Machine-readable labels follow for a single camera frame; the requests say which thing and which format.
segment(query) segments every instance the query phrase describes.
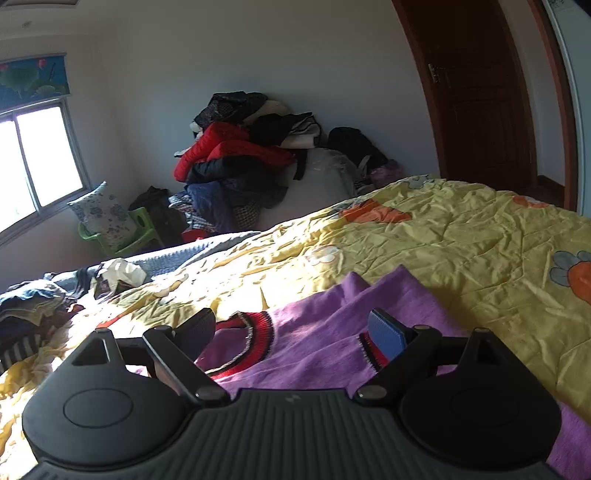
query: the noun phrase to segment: blue gripper pad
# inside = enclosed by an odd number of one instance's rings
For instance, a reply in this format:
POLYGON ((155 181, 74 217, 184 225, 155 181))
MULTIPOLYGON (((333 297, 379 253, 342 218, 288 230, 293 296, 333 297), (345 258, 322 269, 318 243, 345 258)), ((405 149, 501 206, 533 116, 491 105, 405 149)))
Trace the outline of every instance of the blue gripper pad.
POLYGON ((407 347, 406 337, 393 317, 380 310, 372 310, 368 318, 369 338, 391 362, 407 347))

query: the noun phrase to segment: floral pillowcase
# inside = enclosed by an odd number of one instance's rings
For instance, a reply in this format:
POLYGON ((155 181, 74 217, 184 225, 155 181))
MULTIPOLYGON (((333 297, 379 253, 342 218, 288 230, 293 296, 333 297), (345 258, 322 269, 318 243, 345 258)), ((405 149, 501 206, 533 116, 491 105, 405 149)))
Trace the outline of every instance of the floral pillowcase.
POLYGON ((111 248, 124 248, 134 240, 137 226, 109 191, 107 182, 68 205, 86 229, 91 234, 100 233, 111 248))

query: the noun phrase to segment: door frame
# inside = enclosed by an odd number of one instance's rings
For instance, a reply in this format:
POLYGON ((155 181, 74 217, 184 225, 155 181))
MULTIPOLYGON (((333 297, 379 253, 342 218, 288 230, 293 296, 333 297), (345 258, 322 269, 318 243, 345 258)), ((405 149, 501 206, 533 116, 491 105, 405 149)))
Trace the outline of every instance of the door frame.
POLYGON ((579 201, 579 146, 569 76, 558 43, 558 37, 543 0, 527 1, 542 35, 558 97, 562 142, 564 144, 564 208, 576 212, 579 201))
MULTIPOLYGON (((563 144, 564 144, 564 169, 565 169, 565 185, 564 185, 564 208, 568 210, 577 210, 577 197, 578 197, 578 171, 579 171, 579 158, 577 154, 577 132, 576 124, 574 120, 574 109, 572 96, 570 91, 569 79, 566 73, 566 67, 564 65, 564 59, 560 53, 560 46, 556 38, 556 33, 550 22, 550 17, 543 5, 543 0, 527 0, 532 14, 534 15, 535 21, 540 30, 544 47, 546 49, 548 61, 552 75, 554 77, 554 86, 556 88, 558 96, 558 107, 560 110, 560 122, 562 125, 563 132, 563 144)), ((445 155, 444 142, 443 142, 443 125, 440 112, 437 109, 436 94, 434 91, 433 82, 431 79, 431 73, 427 67, 426 58, 423 49, 419 45, 418 39, 411 26, 410 20, 408 19, 406 10, 402 0, 392 0, 392 4, 396 9, 402 28, 407 37, 410 45, 411 52, 414 56, 415 63, 421 84, 423 85, 423 92, 427 101, 427 108, 429 116, 431 118, 431 127, 433 128, 433 137, 435 140, 435 147, 437 149, 437 159, 439 162, 439 170, 442 177, 449 175, 447 168, 447 158, 445 155)), ((498 1, 495 1, 495 5, 499 10, 499 13, 505 18, 502 11, 501 5, 498 1)), ((528 141, 530 143, 530 151, 532 152, 533 158, 531 159, 532 165, 532 184, 537 184, 537 160, 535 157, 536 145, 535 145, 535 133, 534 124, 531 114, 530 96, 528 94, 527 85, 525 83, 525 77, 523 74, 523 68, 519 59, 517 48, 515 46, 514 38, 509 30, 509 26, 504 22, 504 31, 508 35, 511 45, 512 56, 517 68, 520 90, 522 92, 522 99, 524 107, 526 108, 526 123, 528 130, 528 141)))

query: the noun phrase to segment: green plastic chair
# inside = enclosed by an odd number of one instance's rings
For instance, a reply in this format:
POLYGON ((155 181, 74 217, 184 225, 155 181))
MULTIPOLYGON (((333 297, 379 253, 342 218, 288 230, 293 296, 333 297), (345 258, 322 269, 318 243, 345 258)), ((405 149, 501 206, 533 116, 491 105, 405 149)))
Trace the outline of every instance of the green plastic chair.
POLYGON ((95 233, 94 235, 90 233, 86 227, 82 224, 78 224, 78 234, 85 241, 95 241, 98 242, 100 245, 101 250, 107 255, 109 258, 125 258, 130 257, 131 255, 140 251, 140 249, 150 243, 152 240, 156 240, 162 248, 164 248, 164 244, 160 239, 160 236, 156 229, 154 228, 154 224, 152 223, 152 219, 150 218, 148 211, 145 207, 138 208, 133 212, 129 213, 130 217, 137 225, 137 234, 138 238, 133 241, 130 245, 120 250, 114 250, 110 247, 103 238, 101 233, 95 233))

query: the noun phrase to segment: red cloth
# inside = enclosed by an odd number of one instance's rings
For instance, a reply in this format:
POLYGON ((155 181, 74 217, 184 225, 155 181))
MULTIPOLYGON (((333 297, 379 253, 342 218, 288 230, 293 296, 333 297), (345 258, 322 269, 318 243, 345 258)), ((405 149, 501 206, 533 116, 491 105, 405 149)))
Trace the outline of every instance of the red cloth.
POLYGON ((250 155, 275 171, 282 170, 294 161, 294 156, 279 147, 262 147, 248 141, 248 133, 236 125, 214 122, 203 136, 178 161, 174 178, 185 182, 196 163, 205 163, 223 157, 250 155))
POLYGON ((220 143, 212 150, 207 160, 237 155, 256 157, 275 171, 283 170, 294 161, 294 156, 287 150, 279 147, 262 147, 244 140, 226 140, 220 143))
POLYGON ((236 125, 225 122, 212 123, 194 146, 181 157, 174 169, 174 178, 185 182, 191 167, 198 162, 207 161, 209 154, 220 143, 226 140, 248 140, 248 138, 248 132, 236 125))
POLYGON ((194 242, 195 240, 201 240, 203 238, 207 238, 210 235, 211 235, 210 232, 208 232, 207 230, 201 230, 200 228, 196 228, 196 229, 187 228, 183 233, 181 233, 181 236, 183 237, 183 242, 185 242, 186 244, 190 244, 191 242, 194 242))

